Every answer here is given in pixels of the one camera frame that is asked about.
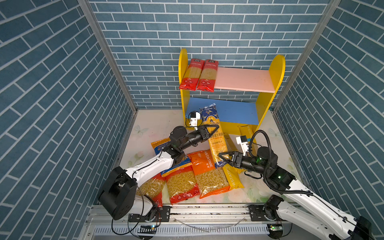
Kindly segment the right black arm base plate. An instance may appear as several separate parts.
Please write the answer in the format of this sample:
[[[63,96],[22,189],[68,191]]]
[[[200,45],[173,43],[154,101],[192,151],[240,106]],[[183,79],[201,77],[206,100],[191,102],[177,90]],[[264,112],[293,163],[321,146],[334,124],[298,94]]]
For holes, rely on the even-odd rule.
[[[263,204],[251,204],[251,205],[248,205],[247,208],[248,208],[252,222],[285,221],[284,219],[281,219],[276,212],[273,212],[272,210],[266,210]]]

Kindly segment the red spaghetti pack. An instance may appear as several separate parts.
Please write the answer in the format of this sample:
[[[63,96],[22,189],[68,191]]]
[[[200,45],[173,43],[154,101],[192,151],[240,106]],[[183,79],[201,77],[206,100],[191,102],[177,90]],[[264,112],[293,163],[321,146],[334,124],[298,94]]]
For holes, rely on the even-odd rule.
[[[180,90],[195,91],[204,67],[205,61],[200,59],[192,59],[186,73],[180,83]]]
[[[214,60],[206,60],[198,85],[197,90],[205,92],[214,92],[219,62]]]

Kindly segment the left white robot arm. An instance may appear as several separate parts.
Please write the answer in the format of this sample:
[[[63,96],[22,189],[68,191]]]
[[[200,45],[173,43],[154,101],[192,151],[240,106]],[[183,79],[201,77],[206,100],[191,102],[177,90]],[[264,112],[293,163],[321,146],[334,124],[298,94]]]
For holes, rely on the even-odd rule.
[[[138,197],[139,187],[160,172],[179,164],[185,157],[184,149],[207,141],[219,128],[219,125],[201,125],[188,133],[183,126],[175,127],[170,133],[170,143],[155,157],[131,168],[114,168],[102,186],[99,202],[115,221],[127,214],[152,220],[157,205],[143,194]]]

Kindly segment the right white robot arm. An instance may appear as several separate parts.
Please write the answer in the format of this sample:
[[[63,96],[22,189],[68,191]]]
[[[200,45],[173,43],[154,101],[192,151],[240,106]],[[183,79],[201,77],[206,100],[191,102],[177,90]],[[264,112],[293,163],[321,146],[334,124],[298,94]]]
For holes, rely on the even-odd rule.
[[[234,168],[261,174],[267,186],[281,194],[272,195],[265,203],[267,219],[289,221],[322,240],[373,239],[368,219],[347,214],[312,192],[278,166],[278,157],[270,148],[259,148],[254,157],[236,151],[220,153],[219,157]]]

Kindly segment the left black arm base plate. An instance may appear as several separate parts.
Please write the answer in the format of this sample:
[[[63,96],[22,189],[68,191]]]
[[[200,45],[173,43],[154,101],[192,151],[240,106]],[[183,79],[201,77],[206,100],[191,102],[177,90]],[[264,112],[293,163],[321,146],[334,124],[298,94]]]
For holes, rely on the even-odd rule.
[[[153,207],[146,215],[129,214],[130,223],[144,222],[169,222],[171,214],[170,206],[162,206],[161,208]]]

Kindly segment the dark blue spaghetti pack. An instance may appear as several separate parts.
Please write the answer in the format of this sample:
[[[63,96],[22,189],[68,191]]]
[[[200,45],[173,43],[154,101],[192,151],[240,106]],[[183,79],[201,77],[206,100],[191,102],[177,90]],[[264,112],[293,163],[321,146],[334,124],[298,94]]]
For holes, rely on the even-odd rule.
[[[201,110],[203,125],[218,125],[219,128],[210,127],[207,128],[209,133],[213,133],[213,136],[209,138],[209,145],[212,154],[213,161],[215,163],[215,168],[220,168],[224,166],[227,162],[223,161],[219,157],[219,153],[229,152],[227,143],[224,137],[224,133],[220,124],[219,115],[217,112],[216,104],[206,106]]]

